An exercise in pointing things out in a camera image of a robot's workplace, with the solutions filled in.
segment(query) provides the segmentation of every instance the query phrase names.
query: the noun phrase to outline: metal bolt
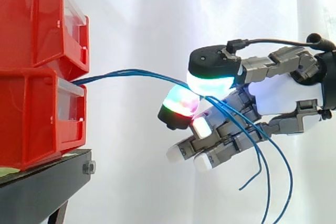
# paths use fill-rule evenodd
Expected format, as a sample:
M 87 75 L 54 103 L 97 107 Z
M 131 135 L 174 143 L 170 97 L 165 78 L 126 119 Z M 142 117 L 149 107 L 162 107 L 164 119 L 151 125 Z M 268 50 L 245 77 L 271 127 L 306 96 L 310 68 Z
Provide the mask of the metal bolt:
M 96 161 L 87 161 L 83 164 L 83 173 L 87 175 L 94 174 L 96 172 Z
M 181 151 L 183 156 L 187 155 L 184 148 L 180 148 L 180 151 Z

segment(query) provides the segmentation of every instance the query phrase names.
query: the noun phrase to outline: green light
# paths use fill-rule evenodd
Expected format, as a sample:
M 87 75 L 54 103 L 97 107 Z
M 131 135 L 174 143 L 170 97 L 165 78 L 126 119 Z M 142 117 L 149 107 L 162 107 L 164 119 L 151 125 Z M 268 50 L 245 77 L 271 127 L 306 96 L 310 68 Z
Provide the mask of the green light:
M 200 97 L 197 94 L 176 85 L 169 91 L 163 105 L 180 115 L 193 117 L 199 102 Z
M 214 96 L 223 98 L 232 90 L 230 89 L 235 78 L 225 77 L 220 79 L 201 79 L 187 73 L 187 83 L 190 89 L 196 94 L 202 96 Z

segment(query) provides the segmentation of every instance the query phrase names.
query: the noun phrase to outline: black metal shelf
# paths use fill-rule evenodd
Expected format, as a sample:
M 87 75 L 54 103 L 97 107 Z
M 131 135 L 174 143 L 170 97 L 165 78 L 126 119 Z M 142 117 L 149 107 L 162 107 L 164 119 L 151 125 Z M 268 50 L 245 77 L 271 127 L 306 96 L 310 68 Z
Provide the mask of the black metal shelf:
M 85 171 L 91 150 L 75 150 L 71 154 L 26 172 L 1 177 L 0 223 L 41 223 L 83 187 L 91 177 Z

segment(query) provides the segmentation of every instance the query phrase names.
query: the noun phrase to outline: black connector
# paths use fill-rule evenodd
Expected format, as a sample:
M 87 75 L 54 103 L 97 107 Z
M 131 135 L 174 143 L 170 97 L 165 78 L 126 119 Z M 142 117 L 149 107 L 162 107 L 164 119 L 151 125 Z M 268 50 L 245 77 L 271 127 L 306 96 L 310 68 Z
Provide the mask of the black connector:
M 306 41 L 307 43 L 313 43 L 310 48 L 315 50 L 321 50 L 324 52 L 332 52 L 333 50 L 336 50 L 336 46 L 333 42 L 323 39 L 319 34 L 310 34 Z
M 234 39 L 227 42 L 226 51 L 235 54 L 236 51 L 244 49 L 248 46 L 248 39 Z

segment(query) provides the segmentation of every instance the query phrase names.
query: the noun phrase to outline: led light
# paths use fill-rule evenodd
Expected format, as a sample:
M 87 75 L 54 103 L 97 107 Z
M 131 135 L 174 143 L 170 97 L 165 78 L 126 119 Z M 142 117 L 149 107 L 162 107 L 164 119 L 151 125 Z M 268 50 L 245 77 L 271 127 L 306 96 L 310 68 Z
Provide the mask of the led light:
M 201 79 L 187 73 L 187 83 L 192 91 L 203 96 L 214 96 L 216 98 L 223 98 L 232 90 L 230 89 L 234 77 L 225 77 L 220 79 Z
M 200 97 L 197 94 L 178 85 L 169 91 L 163 101 L 166 108 L 188 117 L 194 116 L 199 103 Z
M 212 133 L 211 128 L 209 127 L 209 124 L 206 122 L 204 117 L 195 118 L 195 120 L 192 123 L 194 130 L 196 131 L 196 134 L 200 139 L 206 138 L 207 136 L 210 136 Z

